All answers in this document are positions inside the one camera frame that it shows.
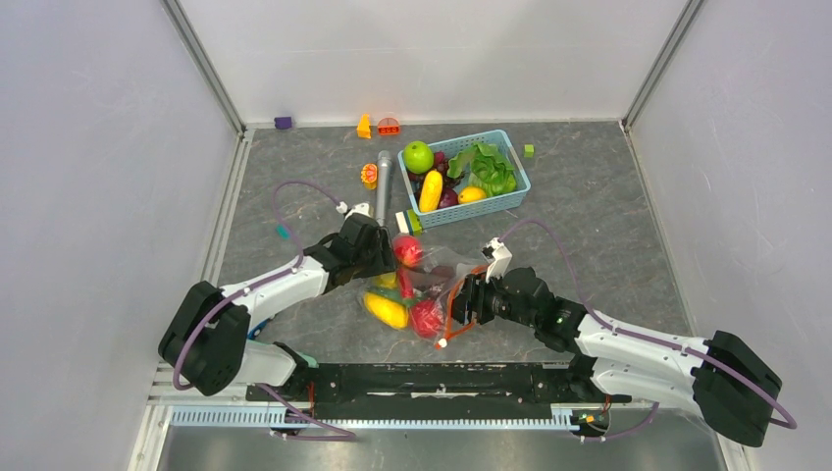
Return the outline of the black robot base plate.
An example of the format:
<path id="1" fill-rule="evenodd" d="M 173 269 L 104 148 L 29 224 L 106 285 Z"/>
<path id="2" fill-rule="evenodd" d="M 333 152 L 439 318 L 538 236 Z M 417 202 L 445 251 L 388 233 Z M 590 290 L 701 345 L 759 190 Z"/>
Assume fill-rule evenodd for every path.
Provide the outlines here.
<path id="1" fill-rule="evenodd" d="M 543 418 L 554 404 L 627 403 L 590 380 L 592 361 L 556 363 L 320 363 L 281 386 L 250 386 L 250 401 L 283 398 L 325 419 Z"/>

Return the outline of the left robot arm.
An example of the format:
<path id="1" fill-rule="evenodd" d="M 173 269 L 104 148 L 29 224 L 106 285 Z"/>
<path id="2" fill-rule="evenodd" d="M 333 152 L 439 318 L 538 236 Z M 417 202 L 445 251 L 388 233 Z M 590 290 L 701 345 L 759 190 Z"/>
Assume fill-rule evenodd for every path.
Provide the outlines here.
<path id="1" fill-rule="evenodd" d="M 396 267 L 388 230 L 352 211 L 337 232 L 277 269 L 223 287 L 207 281 L 193 285 L 158 354 L 173 367 L 179 391 L 212 396 L 234 383 L 266 384 L 284 399 L 297 399 L 307 390 L 304 369 L 310 361 L 281 343 L 254 340 L 251 333 L 295 304 Z"/>

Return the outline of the yellow-green toy fruit slice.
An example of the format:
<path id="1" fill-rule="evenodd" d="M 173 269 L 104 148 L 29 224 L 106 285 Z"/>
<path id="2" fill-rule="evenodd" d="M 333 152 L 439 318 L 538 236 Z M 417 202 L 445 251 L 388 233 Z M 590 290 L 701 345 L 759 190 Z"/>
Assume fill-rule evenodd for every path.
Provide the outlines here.
<path id="1" fill-rule="evenodd" d="M 379 275 L 373 279 L 373 285 L 377 288 L 398 289 L 396 272 Z"/>

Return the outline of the yellow toy mango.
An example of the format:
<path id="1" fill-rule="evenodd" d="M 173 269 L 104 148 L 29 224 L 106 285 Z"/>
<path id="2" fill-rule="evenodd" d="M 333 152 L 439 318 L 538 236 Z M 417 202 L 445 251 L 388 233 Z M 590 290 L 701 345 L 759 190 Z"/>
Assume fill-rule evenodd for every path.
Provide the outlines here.
<path id="1" fill-rule="evenodd" d="M 372 292 L 363 294 L 363 303 L 371 315 L 393 329 L 405 329 L 409 324 L 408 310 L 403 304 Z"/>

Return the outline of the clear zip top bag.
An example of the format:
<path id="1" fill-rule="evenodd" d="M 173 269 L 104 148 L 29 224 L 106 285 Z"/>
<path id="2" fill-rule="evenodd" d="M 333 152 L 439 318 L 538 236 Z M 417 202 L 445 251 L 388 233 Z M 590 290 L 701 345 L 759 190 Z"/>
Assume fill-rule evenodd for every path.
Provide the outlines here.
<path id="1" fill-rule="evenodd" d="M 436 349 L 442 349 L 447 347 L 450 340 L 459 336 L 460 334 L 466 331 L 466 328 L 451 319 L 450 312 L 449 312 L 449 298 L 452 294 L 455 293 L 457 289 L 460 288 L 462 280 L 469 274 L 478 274 L 478 273 L 485 273 L 487 269 L 487 263 L 483 260 L 476 261 L 472 259 L 465 258 L 451 249 L 439 246 L 439 245 L 426 245 L 422 241 L 423 246 L 423 259 L 419 266 L 408 268 L 410 270 L 410 278 L 413 283 L 412 277 L 417 272 L 425 272 L 430 271 L 436 266 L 446 265 L 452 266 L 456 269 L 456 276 L 455 278 L 447 284 L 445 289 L 438 294 L 422 292 L 416 287 L 414 287 L 415 291 L 415 298 L 410 301 L 403 301 L 399 296 L 398 289 L 384 289 L 384 288 L 377 288 L 373 285 L 372 278 L 370 282 L 365 284 L 365 286 L 361 289 L 360 293 L 357 296 L 358 302 L 360 303 L 363 310 L 370 315 L 370 317 L 376 319 L 373 315 L 371 315 L 366 308 L 364 307 L 363 303 L 363 294 L 365 292 L 372 292 L 375 294 L 379 294 L 387 299 L 393 300 L 400 304 L 403 304 L 409 314 L 409 308 L 414 305 L 415 303 L 425 300 L 425 299 L 432 299 L 439 302 L 442 306 L 443 316 L 444 316 L 444 324 L 442 331 L 433 338 L 430 339 L 423 339 L 420 338 L 411 328 L 410 326 L 410 318 L 409 324 L 405 329 L 397 330 L 396 331 L 410 331 L 415 334 L 421 340 L 429 340 L 431 341 Z"/>

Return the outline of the red toy chili pepper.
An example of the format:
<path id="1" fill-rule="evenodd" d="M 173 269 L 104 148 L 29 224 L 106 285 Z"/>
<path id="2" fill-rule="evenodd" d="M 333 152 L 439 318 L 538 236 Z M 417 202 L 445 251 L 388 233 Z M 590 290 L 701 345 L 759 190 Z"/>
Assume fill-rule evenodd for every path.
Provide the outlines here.
<path id="1" fill-rule="evenodd" d="M 410 278 L 410 270 L 401 266 L 396 270 L 396 282 L 399 296 L 403 301 L 410 301 L 415 298 L 413 283 Z"/>

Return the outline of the red toy apple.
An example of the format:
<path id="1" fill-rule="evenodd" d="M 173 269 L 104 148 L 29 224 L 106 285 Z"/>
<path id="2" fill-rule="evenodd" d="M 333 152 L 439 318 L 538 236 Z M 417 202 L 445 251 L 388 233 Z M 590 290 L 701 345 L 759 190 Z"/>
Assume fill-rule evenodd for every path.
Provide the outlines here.
<path id="1" fill-rule="evenodd" d="M 392 250 L 399 264 L 408 268 L 417 267 L 423 259 L 423 246 L 414 235 L 399 234 L 392 240 Z"/>

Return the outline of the dark red toy peach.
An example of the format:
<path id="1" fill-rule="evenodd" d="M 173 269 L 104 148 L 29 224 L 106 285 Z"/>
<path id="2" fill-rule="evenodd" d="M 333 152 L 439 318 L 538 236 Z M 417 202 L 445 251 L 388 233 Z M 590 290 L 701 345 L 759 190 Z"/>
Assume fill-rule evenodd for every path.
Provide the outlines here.
<path id="1" fill-rule="evenodd" d="M 417 272 L 413 275 L 413 286 L 422 292 L 441 293 L 456 276 L 452 266 L 440 265 L 430 271 Z"/>

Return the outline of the red toy tomato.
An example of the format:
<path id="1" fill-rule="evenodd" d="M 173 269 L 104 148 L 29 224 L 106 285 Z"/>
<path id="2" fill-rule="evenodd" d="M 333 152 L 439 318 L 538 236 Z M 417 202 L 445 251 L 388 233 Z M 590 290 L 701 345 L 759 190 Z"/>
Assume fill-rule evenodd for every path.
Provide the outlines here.
<path id="1" fill-rule="evenodd" d="M 409 308 L 410 326 L 423 339 L 438 335 L 444 324 L 442 306 L 432 299 L 419 301 Z"/>

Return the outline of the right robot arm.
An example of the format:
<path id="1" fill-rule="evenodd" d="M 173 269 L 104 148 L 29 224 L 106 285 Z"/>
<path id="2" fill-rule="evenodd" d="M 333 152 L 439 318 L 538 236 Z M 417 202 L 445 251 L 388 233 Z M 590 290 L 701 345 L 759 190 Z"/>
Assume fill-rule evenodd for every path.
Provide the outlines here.
<path id="1" fill-rule="evenodd" d="M 531 268 L 498 278 L 471 273 L 451 290 L 448 307 L 464 326 L 501 318 L 530 328 L 547 348 L 572 354 L 566 385 L 580 400 L 603 393 L 678 408 L 751 447 L 762 446 L 774 423 L 782 381 L 731 333 L 705 339 L 623 323 L 553 294 Z"/>

